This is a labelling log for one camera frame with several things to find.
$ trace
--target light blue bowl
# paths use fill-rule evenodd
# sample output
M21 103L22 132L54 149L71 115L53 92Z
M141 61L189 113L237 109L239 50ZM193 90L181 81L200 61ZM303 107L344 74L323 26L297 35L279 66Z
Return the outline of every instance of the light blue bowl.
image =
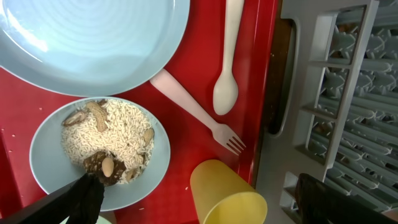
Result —
M148 81L176 51L189 0L2 0L0 67L74 96Z
M73 165L61 145L62 121L87 101L117 99L131 103L143 111L155 131L155 146L148 166L136 180L129 184L105 187L101 211L110 211L134 204L151 193L163 179L170 161L170 143L159 120L145 108L128 100L115 97L92 97L71 102L48 116L37 129L30 145L29 162L35 180L50 194L79 179L85 170Z

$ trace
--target fork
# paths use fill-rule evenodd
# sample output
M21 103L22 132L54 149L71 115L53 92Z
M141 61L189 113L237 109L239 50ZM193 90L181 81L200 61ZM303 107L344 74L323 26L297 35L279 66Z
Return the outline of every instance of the fork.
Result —
M213 133L213 138L229 151L238 156L246 148L228 125L217 123L168 71L162 69L151 78L150 83L206 125Z

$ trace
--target spoon handle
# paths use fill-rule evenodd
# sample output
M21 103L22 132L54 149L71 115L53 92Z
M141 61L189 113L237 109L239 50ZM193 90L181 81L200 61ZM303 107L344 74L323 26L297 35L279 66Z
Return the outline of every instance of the spoon handle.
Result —
M162 69L151 78L150 83L211 130L214 130L218 125L168 71Z
M244 0L226 0L223 70L232 72L236 39Z

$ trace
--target red tray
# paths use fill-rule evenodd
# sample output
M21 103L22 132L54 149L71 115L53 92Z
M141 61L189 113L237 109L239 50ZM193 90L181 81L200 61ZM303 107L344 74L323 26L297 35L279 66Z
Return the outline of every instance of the red tray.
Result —
M221 72L225 1L191 0L185 35L166 66L214 119L228 124L245 142L248 148L239 159L149 82L118 95L151 111L166 129L172 147L163 181L145 199L115 211L118 223L197 223L189 179L207 159L221 159L251 183L276 6L276 0L244 3L233 67L239 97L227 115L217 116L212 106L213 87ZM30 171L30 141L51 112L77 98L34 87L1 69L0 95L0 213L6 217L45 195Z

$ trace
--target cup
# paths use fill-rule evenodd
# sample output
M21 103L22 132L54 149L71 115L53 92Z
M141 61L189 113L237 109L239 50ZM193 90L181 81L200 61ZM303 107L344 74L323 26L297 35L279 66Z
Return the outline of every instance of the cup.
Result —
M199 164L190 185L201 224L256 224L266 219L266 200L221 161Z

